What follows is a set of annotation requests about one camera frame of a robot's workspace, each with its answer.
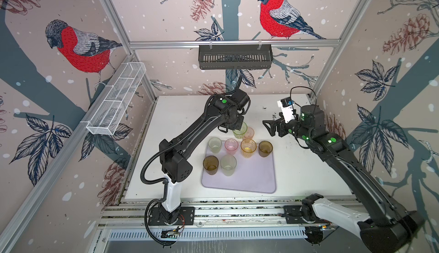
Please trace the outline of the small bright green glass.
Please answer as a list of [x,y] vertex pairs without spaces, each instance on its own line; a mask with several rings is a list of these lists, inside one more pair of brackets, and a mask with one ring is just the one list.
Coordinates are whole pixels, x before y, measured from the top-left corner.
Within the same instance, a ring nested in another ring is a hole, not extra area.
[[243,139],[247,130],[248,130],[248,126],[245,122],[243,122],[240,129],[233,130],[233,134],[234,134],[235,138]]

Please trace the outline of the dark amber textured glass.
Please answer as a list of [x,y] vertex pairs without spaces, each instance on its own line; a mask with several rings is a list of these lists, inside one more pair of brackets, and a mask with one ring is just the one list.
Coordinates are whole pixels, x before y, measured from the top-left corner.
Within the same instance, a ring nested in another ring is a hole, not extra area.
[[273,145],[269,141],[261,141],[258,145],[258,153],[260,157],[266,158],[268,157],[273,151]]

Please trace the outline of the pale pink textured glass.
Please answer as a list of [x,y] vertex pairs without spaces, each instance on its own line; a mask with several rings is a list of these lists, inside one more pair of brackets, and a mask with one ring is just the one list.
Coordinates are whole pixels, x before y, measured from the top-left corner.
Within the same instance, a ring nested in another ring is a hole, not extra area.
[[246,133],[244,134],[243,139],[253,139],[253,137],[254,137],[254,129],[248,127]]

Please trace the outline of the pink faceted glass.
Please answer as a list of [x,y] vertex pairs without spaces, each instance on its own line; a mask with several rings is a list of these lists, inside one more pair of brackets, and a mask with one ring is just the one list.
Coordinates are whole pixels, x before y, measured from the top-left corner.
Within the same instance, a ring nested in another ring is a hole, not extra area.
[[237,140],[228,139],[225,141],[224,146],[228,155],[235,155],[240,145]]

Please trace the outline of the yellow faceted glass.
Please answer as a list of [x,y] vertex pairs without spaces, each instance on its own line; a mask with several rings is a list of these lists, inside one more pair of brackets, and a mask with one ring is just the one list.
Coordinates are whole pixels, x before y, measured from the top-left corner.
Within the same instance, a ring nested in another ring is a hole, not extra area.
[[245,158],[251,158],[257,149],[257,143],[253,139],[244,139],[241,142],[241,153]]

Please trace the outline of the pale green short glass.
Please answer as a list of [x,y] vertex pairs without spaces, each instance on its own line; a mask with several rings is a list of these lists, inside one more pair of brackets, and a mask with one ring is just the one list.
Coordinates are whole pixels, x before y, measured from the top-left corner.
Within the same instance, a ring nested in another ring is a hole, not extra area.
[[208,141],[208,146],[212,153],[219,153],[222,148],[222,140],[217,137],[213,137]]

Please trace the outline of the tall pale green glass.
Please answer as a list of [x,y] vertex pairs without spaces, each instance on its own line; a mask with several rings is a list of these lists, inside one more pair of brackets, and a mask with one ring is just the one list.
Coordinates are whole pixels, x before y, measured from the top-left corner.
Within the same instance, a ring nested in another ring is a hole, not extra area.
[[232,176],[237,166],[237,160],[232,155],[225,155],[219,162],[221,170],[225,176]]

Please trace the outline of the olive amber textured glass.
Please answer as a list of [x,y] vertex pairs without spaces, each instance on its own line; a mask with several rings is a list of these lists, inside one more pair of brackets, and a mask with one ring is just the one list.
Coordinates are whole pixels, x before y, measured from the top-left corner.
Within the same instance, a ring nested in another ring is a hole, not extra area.
[[206,156],[205,159],[203,160],[203,167],[204,170],[209,174],[209,175],[215,175],[218,171],[218,167],[219,167],[219,160],[216,156],[210,155],[210,156]]

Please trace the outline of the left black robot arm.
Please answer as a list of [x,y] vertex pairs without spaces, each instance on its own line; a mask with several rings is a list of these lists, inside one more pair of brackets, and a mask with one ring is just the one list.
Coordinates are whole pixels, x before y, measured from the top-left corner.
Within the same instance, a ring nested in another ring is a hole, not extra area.
[[[181,183],[193,171],[188,162],[193,151],[216,128],[223,133],[241,129],[250,104],[249,95],[241,89],[214,94],[206,101],[201,116],[189,128],[170,142],[164,139],[159,144],[159,151],[142,167],[140,180],[147,185],[164,184],[163,198],[152,200],[158,204],[160,219],[171,224],[179,218]],[[157,158],[160,159],[164,177],[147,180],[146,170]]]

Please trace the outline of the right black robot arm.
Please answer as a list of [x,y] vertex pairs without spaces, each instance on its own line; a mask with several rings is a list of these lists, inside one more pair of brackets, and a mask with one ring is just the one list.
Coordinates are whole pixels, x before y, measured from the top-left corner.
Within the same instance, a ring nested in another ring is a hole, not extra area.
[[410,243],[425,223],[424,218],[393,199],[357,160],[347,142],[326,130],[320,108],[305,105],[299,113],[288,110],[284,107],[277,120],[263,121],[270,135],[302,139],[343,179],[366,209],[365,213],[358,213],[313,194],[302,200],[303,219],[334,223],[359,237],[373,253],[395,253]]

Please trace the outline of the lavender plastic tray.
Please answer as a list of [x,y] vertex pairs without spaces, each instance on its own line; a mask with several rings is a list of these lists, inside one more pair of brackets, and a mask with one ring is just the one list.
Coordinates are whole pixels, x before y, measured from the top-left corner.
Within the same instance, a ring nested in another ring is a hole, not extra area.
[[218,167],[217,173],[214,175],[210,175],[206,170],[203,170],[202,185],[206,188],[262,194],[272,194],[276,191],[276,175],[272,153],[266,157],[261,157],[258,150],[256,150],[251,157],[246,158],[243,156],[241,147],[238,146],[234,157],[237,165],[232,175],[225,175],[221,166]]

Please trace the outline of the aluminium front rail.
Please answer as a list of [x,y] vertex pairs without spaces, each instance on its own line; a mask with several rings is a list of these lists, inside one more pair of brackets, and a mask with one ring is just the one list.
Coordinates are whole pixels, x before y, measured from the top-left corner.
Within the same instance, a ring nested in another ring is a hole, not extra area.
[[[251,200],[225,199],[225,200],[195,200],[184,199],[183,209],[193,207],[190,219],[194,227],[208,226],[283,226],[287,219],[282,214],[286,212],[285,206],[300,207],[302,198],[280,197]],[[97,223],[99,228],[104,227],[129,227],[140,228],[144,226],[146,199],[139,201],[122,199],[118,205],[104,208],[101,219]]]

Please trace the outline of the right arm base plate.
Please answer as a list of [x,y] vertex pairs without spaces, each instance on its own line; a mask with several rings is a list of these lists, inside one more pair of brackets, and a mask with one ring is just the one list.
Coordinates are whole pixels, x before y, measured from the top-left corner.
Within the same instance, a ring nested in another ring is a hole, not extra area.
[[301,209],[302,206],[299,205],[283,206],[282,217],[285,218],[287,224],[329,224],[328,221],[321,219],[305,219]]

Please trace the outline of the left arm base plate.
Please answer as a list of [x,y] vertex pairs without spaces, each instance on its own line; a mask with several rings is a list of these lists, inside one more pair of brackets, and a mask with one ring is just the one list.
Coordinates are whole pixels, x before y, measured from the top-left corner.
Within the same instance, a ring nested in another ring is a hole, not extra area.
[[168,212],[164,207],[153,207],[147,215],[148,226],[192,226],[195,216],[194,207],[178,207]]

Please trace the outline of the white mesh wall shelf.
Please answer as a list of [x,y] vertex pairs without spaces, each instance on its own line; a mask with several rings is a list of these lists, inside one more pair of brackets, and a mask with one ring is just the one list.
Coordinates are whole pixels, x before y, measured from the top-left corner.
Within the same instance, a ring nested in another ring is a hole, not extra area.
[[87,129],[93,135],[115,134],[146,72],[145,65],[141,62],[125,63],[122,67],[122,72],[88,122]]

